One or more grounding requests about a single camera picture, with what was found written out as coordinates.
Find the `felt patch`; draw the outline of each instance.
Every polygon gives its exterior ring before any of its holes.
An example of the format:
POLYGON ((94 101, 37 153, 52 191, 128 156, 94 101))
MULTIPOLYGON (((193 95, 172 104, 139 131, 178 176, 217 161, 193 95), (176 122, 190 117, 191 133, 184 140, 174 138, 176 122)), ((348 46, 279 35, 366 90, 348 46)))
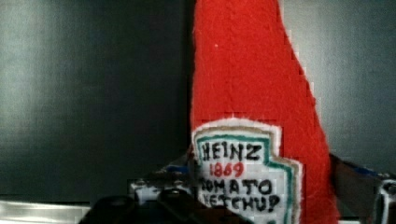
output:
POLYGON ((299 223, 303 166, 279 156, 279 127, 221 119, 197 128, 192 140, 201 203, 254 223, 299 223))

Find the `gray backdrop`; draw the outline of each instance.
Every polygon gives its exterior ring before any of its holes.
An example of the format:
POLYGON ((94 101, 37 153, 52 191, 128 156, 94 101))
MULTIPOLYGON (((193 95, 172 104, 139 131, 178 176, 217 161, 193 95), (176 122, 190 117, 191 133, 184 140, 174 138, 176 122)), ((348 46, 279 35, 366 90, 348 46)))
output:
MULTIPOLYGON (((0 194, 94 202, 189 143, 193 1, 0 0, 0 194)), ((285 0, 332 153, 396 173, 393 0, 285 0)))

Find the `silver metal part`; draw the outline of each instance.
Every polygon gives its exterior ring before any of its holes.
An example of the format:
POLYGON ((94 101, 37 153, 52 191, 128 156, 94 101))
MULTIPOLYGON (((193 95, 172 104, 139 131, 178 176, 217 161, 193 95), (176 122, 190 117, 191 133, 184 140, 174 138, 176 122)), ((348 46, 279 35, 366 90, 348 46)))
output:
POLYGON ((76 224, 89 209, 88 206, 0 202, 0 224, 76 224))

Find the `red fabric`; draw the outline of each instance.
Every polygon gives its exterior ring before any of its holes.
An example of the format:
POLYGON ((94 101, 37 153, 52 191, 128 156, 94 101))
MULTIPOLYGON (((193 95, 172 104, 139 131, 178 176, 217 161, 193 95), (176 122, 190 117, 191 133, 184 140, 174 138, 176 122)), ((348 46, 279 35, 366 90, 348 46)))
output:
POLYGON ((301 223, 337 223, 326 139, 276 0, 198 0, 192 131, 237 117, 282 128, 280 153, 304 165, 301 223))

